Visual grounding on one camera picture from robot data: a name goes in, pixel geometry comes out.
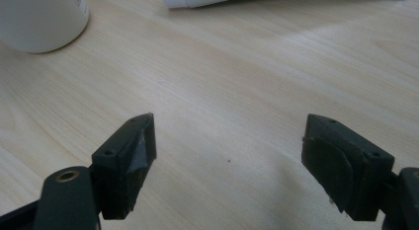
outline light wood grain surface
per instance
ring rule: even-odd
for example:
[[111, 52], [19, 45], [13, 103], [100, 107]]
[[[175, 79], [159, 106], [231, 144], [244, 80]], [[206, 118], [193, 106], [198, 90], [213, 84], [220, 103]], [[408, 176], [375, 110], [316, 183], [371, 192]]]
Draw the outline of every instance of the light wood grain surface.
[[137, 206], [104, 229], [380, 229], [353, 222], [300, 163], [307, 114], [419, 166], [419, 0], [87, 0], [72, 44], [0, 44], [0, 214], [155, 115]]

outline screw hole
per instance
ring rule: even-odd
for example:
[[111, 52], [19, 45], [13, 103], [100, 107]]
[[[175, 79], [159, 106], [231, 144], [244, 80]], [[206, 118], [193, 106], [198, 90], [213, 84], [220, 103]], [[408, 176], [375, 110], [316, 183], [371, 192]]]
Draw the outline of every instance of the screw hole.
[[78, 176], [79, 176], [79, 172], [68, 171], [68, 172], [58, 175], [55, 180], [59, 183], [65, 183], [65, 182], [69, 182], [71, 180], [76, 179]]

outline black plastic part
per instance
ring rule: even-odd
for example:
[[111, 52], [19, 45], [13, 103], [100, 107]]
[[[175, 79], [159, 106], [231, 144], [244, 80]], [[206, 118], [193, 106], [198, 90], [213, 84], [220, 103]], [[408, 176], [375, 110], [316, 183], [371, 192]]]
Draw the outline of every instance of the black plastic part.
[[385, 213], [382, 230], [409, 230], [400, 202], [399, 187], [400, 180], [397, 177], [396, 182], [391, 185], [390, 189], [384, 187], [383, 191], [388, 193], [387, 197], [379, 198], [381, 200], [381, 210]]
[[34, 229], [100, 229], [91, 183], [85, 167], [50, 175], [43, 183]]
[[394, 207], [400, 202], [397, 195], [397, 186], [398, 176], [394, 173], [391, 173], [388, 180], [378, 186], [377, 203], [384, 214], [388, 215], [393, 212]]
[[0, 229], [33, 229], [38, 201], [29, 203], [0, 217]]
[[128, 120], [93, 155], [90, 167], [105, 219], [125, 219], [156, 159], [153, 114]]
[[334, 119], [308, 115], [301, 159], [340, 211], [376, 220], [377, 189], [392, 174], [393, 156]]
[[419, 169], [405, 168], [399, 175], [399, 197], [408, 229], [419, 229]]

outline wooden table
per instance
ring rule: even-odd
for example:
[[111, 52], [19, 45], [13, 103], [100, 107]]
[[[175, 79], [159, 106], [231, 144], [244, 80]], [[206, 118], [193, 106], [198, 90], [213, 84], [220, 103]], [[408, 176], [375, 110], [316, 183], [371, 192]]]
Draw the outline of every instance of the wooden table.
[[380, 229], [331, 205], [300, 162], [308, 114], [419, 166], [419, 0], [87, 0], [75, 42], [0, 45], [0, 214], [155, 115], [137, 206], [104, 229]]

